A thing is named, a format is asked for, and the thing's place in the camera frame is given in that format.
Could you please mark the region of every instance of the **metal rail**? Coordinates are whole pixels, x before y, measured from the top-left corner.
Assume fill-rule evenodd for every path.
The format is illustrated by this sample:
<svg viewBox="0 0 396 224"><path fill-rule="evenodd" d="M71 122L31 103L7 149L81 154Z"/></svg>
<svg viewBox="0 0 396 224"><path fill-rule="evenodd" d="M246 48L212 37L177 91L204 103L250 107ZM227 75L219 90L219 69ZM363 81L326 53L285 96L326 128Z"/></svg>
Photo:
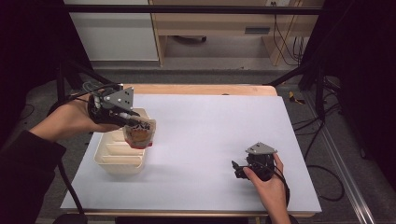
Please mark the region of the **metal rail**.
<svg viewBox="0 0 396 224"><path fill-rule="evenodd" d="M307 93L303 91L304 98L311 109L312 113L316 116L316 110L314 107L314 100L311 93ZM329 152L330 158L332 159L332 164L334 165L337 174L339 175L341 181L344 183L346 188L346 194L349 197L349 200L352 204L353 209L355 210L356 216L358 217L361 224L374 224L375 220L370 211L370 208L367 206L366 201L364 201L363 196L361 195L361 191L357 186L355 180L352 177L352 174L349 172L344 160L339 153L337 146L332 140L332 136L329 133L329 130L326 128L326 125L322 128L322 136L324 139L324 143Z"/></svg>
<svg viewBox="0 0 396 224"><path fill-rule="evenodd" d="M321 7L233 7L233 6L161 6L161 5L41 5L45 9L66 9L84 13L202 13L202 14L273 14L321 15L334 9Z"/></svg>

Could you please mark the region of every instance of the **white tabletop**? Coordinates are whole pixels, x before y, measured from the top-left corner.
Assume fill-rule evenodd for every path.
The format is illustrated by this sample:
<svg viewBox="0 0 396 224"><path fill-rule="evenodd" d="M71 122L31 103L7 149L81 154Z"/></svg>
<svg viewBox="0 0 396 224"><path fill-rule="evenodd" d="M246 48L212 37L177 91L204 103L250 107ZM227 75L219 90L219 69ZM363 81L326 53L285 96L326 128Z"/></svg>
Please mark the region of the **white tabletop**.
<svg viewBox="0 0 396 224"><path fill-rule="evenodd" d="M278 96L136 94L134 107L157 120L137 175L110 175L93 160L95 133L73 180L89 212L264 214L250 181L234 175L257 142L275 148L290 187L288 210L321 211L286 107ZM69 193L62 209L76 210Z"/></svg>

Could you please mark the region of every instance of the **sleeve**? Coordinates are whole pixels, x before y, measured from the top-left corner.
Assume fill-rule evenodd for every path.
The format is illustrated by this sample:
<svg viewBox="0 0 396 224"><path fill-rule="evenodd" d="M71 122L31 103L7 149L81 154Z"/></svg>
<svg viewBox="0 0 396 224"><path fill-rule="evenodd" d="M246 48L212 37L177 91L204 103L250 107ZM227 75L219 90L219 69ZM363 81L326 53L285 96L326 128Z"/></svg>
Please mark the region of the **sleeve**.
<svg viewBox="0 0 396 224"><path fill-rule="evenodd" d="M66 149L23 131L0 151L0 220L35 223Z"/></svg>

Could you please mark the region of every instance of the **hand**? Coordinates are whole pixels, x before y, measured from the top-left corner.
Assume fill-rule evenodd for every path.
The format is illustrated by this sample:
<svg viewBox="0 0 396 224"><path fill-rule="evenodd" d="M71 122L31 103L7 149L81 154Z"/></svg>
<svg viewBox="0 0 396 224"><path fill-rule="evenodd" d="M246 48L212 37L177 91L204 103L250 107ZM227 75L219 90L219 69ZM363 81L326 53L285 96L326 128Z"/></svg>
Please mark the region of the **hand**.
<svg viewBox="0 0 396 224"><path fill-rule="evenodd" d="M283 163L276 153L274 153L274 159L277 167L276 171L282 176ZM270 180L261 181L249 168L244 167L244 172L259 193L262 205L267 209L272 223L290 223L286 206L285 186L279 177L273 175Z"/></svg>
<svg viewBox="0 0 396 224"><path fill-rule="evenodd" d="M88 101L89 94L83 95L79 99ZM56 142L79 133L106 133L120 128L114 124L94 123L88 114L87 103L84 101L74 100L59 106L30 132L50 142Z"/></svg>

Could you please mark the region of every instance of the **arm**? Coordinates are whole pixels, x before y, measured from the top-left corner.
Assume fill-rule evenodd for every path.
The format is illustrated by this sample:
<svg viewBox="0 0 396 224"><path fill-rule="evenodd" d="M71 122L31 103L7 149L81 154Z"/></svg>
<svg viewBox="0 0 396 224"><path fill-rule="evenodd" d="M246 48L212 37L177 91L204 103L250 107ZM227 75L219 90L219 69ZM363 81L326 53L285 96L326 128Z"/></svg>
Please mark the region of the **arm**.
<svg viewBox="0 0 396 224"><path fill-rule="evenodd" d="M283 163L274 153L277 170L283 173ZM268 181L261 181L252 170L244 167L244 172L253 183L262 200L262 205L267 209L272 223L290 224L289 214L286 206L285 187L283 182L273 175Z"/></svg>
<svg viewBox="0 0 396 224"><path fill-rule="evenodd" d="M0 152L0 220L35 223L55 177L54 169L66 151L56 141L118 128L95 124L88 116L86 103L73 101L57 108L29 132L23 131Z"/></svg>

